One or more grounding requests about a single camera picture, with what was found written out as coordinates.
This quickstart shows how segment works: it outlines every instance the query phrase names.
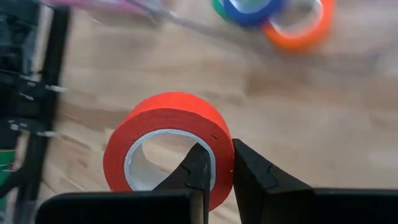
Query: wooden table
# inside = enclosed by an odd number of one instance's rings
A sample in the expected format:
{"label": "wooden table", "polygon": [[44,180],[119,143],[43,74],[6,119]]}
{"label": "wooden table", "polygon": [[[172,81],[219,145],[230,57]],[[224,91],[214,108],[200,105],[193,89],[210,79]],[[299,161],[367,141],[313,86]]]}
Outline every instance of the wooden table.
{"label": "wooden table", "polygon": [[[172,8],[244,43],[267,45],[261,34],[224,22],[206,1],[175,1]],[[331,36],[316,53],[379,53],[362,72],[276,60],[167,21],[104,26],[75,11],[62,82],[68,91],[42,198],[108,190],[102,156],[109,135],[138,102],[170,90],[208,100],[233,137],[310,185],[398,188],[397,8],[389,0],[338,1]],[[166,139],[152,141],[146,154],[172,170],[190,142]],[[234,194],[211,212],[210,223],[240,223]]]}

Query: black machine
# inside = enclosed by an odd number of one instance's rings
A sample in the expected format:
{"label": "black machine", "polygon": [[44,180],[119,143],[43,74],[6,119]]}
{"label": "black machine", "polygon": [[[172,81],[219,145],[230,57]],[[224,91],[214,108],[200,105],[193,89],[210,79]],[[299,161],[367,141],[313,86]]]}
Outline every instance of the black machine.
{"label": "black machine", "polygon": [[[34,214],[66,46],[70,9],[56,7],[41,79],[29,80],[39,6],[0,1],[0,149],[14,149],[30,133],[25,161],[0,186],[0,197],[18,188],[13,223]],[[260,156],[241,140],[235,149],[234,189],[242,224],[398,223],[398,190],[315,189]],[[177,169],[150,192],[63,194],[44,202],[37,224],[208,223],[210,161],[194,145]]]}

